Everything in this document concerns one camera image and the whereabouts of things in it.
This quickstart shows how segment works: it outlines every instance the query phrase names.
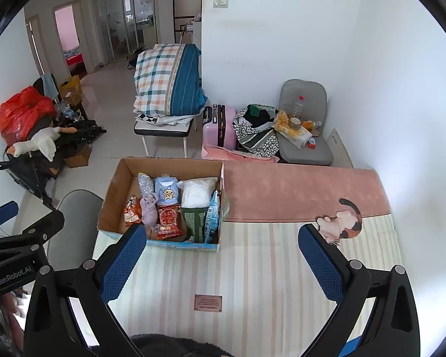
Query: red bed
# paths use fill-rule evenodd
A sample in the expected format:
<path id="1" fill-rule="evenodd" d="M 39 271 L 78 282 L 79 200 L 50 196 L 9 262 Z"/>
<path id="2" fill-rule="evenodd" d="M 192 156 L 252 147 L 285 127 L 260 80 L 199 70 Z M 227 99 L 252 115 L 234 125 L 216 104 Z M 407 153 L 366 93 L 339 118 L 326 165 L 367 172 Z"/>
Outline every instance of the red bed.
<path id="1" fill-rule="evenodd" d="M 76 63 L 82 63 L 83 62 L 83 54 L 77 54 L 74 56 L 71 56 L 69 59 L 66 59 L 67 65 L 73 65 Z"/>

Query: orange bag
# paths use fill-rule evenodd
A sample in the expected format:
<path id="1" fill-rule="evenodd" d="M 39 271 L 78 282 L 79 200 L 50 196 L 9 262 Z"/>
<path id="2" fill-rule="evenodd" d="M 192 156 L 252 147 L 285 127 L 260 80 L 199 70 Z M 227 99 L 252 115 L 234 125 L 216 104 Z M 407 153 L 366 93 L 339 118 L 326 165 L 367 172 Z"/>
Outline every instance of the orange bag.
<path id="1" fill-rule="evenodd" d="M 3 102 L 0 105 L 0 134 L 7 146 L 25 141 L 36 122 L 46 114 L 52 118 L 56 116 L 52 100 L 31 86 Z"/>

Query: stuffed goose toy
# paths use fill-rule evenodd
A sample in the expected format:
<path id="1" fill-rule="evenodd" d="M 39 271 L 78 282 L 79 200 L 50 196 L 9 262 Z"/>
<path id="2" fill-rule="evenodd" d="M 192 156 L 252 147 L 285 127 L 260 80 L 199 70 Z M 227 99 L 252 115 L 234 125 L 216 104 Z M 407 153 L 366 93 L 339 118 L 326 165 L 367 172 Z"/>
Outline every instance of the stuffed goose toy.
<path id="1" fill-rule="evenodd" d="M 39 150 L 49 162 L 53 161 L 56 152 L 55 141 L 61 136 L 60 133 L 75 133 L 75 127 L 46 127 L 38 131 L 29 141 L 16 142 L 7 149 L 7 153 L 13 157 Z"/>

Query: blue gripper pad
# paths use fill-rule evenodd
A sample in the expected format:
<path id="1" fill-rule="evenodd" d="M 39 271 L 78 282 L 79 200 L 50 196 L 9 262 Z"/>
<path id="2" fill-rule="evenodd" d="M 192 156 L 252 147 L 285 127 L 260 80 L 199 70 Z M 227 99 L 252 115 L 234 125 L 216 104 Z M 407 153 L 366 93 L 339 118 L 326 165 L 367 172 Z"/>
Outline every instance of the blue gripper pad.
<path id="1" fill-rule="evenodd" d="M 145 248 L 146 242 L 147 235 L 144 226 L 139 225 L 103 274 L 101 298 L 106 304 L 119 297 Z"/>
<path id="2" fill-rule="evenodd" d="M 11 218 L 14 218 L 17 214 L 18 204 L 15 201 L 9 201 L 0 206 L 0 226 Z"/>
<path id="3" fill-rule="evenodd" d="M 299 249 L 304 255 L 326 298 L 339 304 L 345 295 L 339 270 L 306 226 L 299 229 Z"/>

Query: red snack package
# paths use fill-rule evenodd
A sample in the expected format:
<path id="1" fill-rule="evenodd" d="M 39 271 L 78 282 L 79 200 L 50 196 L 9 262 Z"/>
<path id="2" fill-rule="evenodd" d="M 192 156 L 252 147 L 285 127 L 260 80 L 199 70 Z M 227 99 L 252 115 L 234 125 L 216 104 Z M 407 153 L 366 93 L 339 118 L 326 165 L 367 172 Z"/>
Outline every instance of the red snack package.
<path id="1" fill-rule="evenodd" d="M 163 240 L 168 237 L 182 235 L 183 232 L 178 226 L 180 205 L 158 206 L 160 229 L 155 240 Z"/>
<path id="2" fill-rule="evenodd" d="M 140 199 L 136 195 L 132 195 L 124 207 L 125 226 L 130 227 L 133 223 L 142 223 L 141 218 Z"/>

